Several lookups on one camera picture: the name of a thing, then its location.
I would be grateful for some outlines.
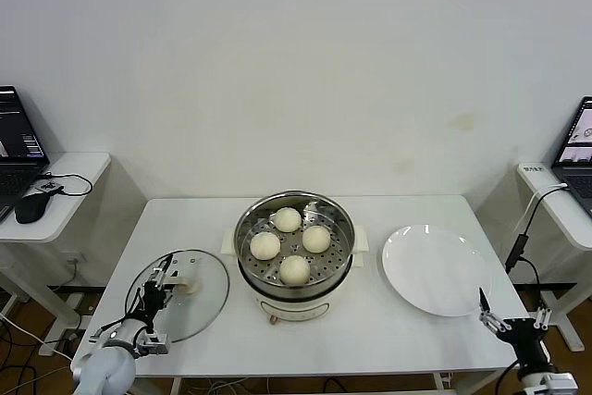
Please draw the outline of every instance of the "pot handle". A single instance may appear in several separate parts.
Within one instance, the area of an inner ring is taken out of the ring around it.
[[[220,252],[222,254],[229,254],[230,256],[236,256],[234,253],[234,245],[233,239],[234,238],[234,230],[229,228],[224,232],[224,238],[222,238],[222,249]]]
[[[355,243],[353,244],[353,249],[351,249],[351,253],[353,254],[353,262],[351,263],[351,266],[364,267],[364,259],[361,253],[370,251],[368,238],[366,237],[366,230],[362,226],[354,226],[353,230],[355,232]]]

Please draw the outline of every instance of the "wooden floor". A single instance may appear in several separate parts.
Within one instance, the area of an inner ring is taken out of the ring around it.
[[[527,306],[529,306],[529,298],[526,295],[521,295]],[[93,307],[98,303],[98,295],[86,295],[80,312],[90,315],[93,312]],[[53,321],[53,317],[47,313],[36,302],[28,302],[16,307],[10,314],[10,318],[20,326],[28,329],[37,336],[41,336],[49,329]],[[582,340],[589,347],[585,352],[572,353],[565,347],[563,339],[559,332],[552,327],[547,335],[546,344],[549,348],[553,362],[561,371],[571,372],[574,374],[578,385],[580,387],[580,394],[592,393],[592,302],[586,300],[582,305],[576,308],[570,314],[576,330],[579,332]],[[7,342],[0,342],[0,364],[6,359],[6,365],[23,365],[28,364],[34,366],[37,371],[37,376],[41,376],[47,372],[57,370],[54,374],[41,379],[38,382],[37,394],[39,395],[69,395],[72,393],[72,379],[68,368],[68,360],[55,355],[51,358],[41,357],[37,354],[37,348],[30,345],[33,344],[34,339],[15,330],[10,329],[13,341],[22,346],[14,346],[9,352],[9,344]],[[0,336],[4,339],[8,338],[6,331],[0,327]],[[78,345],[78,339],[74,339],[70,343],[60,343],[59,350],[65,353],[71,353]],[[19,381],[21,368],[10,368],[0,371],[0,395],[4,395],[6,391],[14,388]],[[462,374],[457,374],[454,378],[461,378]],[[22,382],[32,379],[32,371],[25,370]],[[341,376],[337,378],[338,382],[344,386],[349,392],[362,391],[392,391],[392,390],[420,390],[433,389],[434,383],[431,376],[428,375],[413,375],[413,376]],[[163,390],[169,390],[172,384],[170,379],[158,379],[154,383]],[[268,389],[271,393],[318,393],[323,391],[324,384],[327,383],[327,392],[343,391],[339,385],[334,381],[328,381],[322,377],[312,378],[270,378],[267,381],[265,378],[250,378],[243,381],[241,384],[244,389],[253,394],[266,394]],[[183,382],[183,391],[185,394],[207,394],[207,389],[210,383],[206,379],[191,379]],[[520,389],[520,385],[516,380],[514,373],[507,376],[506,380],[501,386],[501,394],[513,394]],[[239,395],[246,393],[243,388],[236,388]],[[33,394],[32,385],[23,387],[18,395]],[[235,395],[228,389],[221,389],[219,394]],[[491,384],[478,392],[478,395],[493,395],[494,385]]]

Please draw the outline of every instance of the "laptop screen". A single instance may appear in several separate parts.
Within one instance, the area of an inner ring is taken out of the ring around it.
[[[0,162],[44,158],[16,91],[0,88]]]
[[[592,97],[582,101],[555,164],[592,164]]]

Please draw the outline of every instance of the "robotic arm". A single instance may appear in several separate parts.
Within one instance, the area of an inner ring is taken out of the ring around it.
[[[572,374],[560,374],[543,349],[551,310],[539,307],[536,318],[501,319],[493,314],[485,293],[479,289],[481,315],[479,320],[498,339],[512,345],[518,358],[518,379],[524,389],[514,395],[577,394]]]
[[[167,335],[154,330],[154,317],[172,297],[174,285],[165,281],[172,258],[173,254],[168,255],[154,268],[143,284],[143,294],[140,289],[136,292],[130,312],[100,327],[91,336],[90,341],[97,346],[80,359],[73,371],[74,381],[78,383],[74,395],[122,395],[136,377],[135,359],[168,353]],[[105,331],[118,324],[109,338],[99,343]]]

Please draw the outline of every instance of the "steamer basket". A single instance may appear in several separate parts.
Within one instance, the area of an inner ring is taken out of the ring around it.
[[[300,229],[284,233],[275,227],[274,215],[282,207],[292,207],[301,214]],[[331,243],[323,253],[310,253],[302,246],[302,233],[311,226],[323,226],[330,232]],[[251,239],[262,231],[274,233],[280,240],[279,254],[268,261],[251,255]],[[308,191],[284,191],[258,201],[242,215],[234,231],[242,275],[256,290],[280,301],[309,301],[335,288],[350,270],[353,244],[353,224],[345,210]],[[309,281],[303,286],[290,287],[279,279],[280,264],[293,254],[305,258],[311,267]]]

